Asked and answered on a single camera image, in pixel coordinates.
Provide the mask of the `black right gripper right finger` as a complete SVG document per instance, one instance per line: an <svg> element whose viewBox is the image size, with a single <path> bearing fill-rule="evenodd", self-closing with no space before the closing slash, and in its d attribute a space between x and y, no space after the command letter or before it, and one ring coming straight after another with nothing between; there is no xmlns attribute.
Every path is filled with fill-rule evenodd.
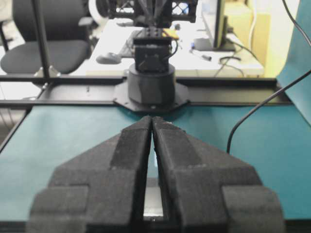
<svg viewBox="0 0 311 233"><path fill-rule="evenodd" d="M277 194L255 168L154 117L164 211L184 233L282 233Z"/></svg>

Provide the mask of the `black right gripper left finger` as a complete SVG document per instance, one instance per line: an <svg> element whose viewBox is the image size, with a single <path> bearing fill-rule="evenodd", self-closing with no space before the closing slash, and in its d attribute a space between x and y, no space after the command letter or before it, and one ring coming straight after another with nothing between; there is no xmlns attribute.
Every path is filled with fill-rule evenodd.
<svg viewBox="0 0 311 233"><path fill-rule="evenodd" d="M131 233L143 221L152 135L145 116L57 166L34 198L29 233Z"/></svg>

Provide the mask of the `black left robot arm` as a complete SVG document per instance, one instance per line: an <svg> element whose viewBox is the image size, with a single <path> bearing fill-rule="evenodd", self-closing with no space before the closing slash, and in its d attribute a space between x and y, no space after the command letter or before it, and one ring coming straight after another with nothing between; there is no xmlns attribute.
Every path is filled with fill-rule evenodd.
<svg viewBox="0 0 311 233"><path fill-rule="evenodd" d="M187 88L169 63L174 21L170 0L134 2L134 63L118 86L130 102L167 111L186 103ZM129 233L143 226L152 118L145 116L116 136L58 165L29 213L29 233Z"/></svg>

